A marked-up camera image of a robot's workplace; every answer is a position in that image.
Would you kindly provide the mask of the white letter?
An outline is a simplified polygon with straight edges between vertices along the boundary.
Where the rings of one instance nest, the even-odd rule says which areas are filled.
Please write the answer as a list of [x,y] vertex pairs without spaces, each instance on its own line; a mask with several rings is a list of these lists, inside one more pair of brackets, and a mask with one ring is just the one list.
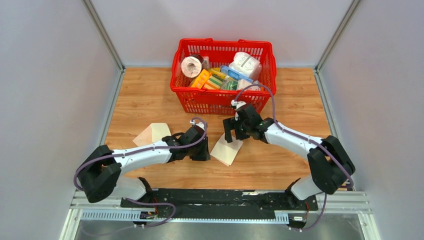
[[237,140],[234,136],[231,136],[231,139],[232,142],[228,143],[225,139],[225,134],[223,134],[210,152],[212,157],[226,166],[230,166],[233,163],[243,145],[243,142]]

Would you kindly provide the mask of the cream paper envelope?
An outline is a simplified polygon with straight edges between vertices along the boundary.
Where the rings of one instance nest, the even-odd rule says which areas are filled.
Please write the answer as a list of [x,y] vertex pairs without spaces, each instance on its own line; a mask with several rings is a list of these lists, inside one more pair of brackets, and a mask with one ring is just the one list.
[[160,141],[163,137],[170,136],[171,132],[167,123],[151,123],[132,141],[141,147]]

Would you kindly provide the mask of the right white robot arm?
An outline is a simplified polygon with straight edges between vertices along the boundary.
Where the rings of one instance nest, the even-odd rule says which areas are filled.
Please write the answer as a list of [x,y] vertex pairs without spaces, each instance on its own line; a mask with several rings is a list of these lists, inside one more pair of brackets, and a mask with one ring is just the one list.
[[319,193],[332,195],[352,180],[356,168],[337,137],[320,138],[293,130],[274,118],[262,118],[244,101],[232,100],[231,107],[235,116],[223,120],[224,138],[228,143],[233,139],[253,138],[285,148],[307,160],[310,175],[295,180],[287,188],[285,202],[289,208],[299,209],[308,197]]

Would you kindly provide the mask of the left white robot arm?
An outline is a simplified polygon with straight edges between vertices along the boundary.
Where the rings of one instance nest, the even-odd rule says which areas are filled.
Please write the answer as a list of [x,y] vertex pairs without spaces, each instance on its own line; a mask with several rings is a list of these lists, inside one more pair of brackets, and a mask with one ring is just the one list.
[[193,161],[210,159],[204,124],[193,124],[186,132],[165,136],[141,147],[111,150],[107,145],[98,146],[77,168],[74,184],[85,193],[89,203],[98,203],[108,197],[130,198],[145,208],[153,201],[147,182],[125,177],[125,174],[185,157]]

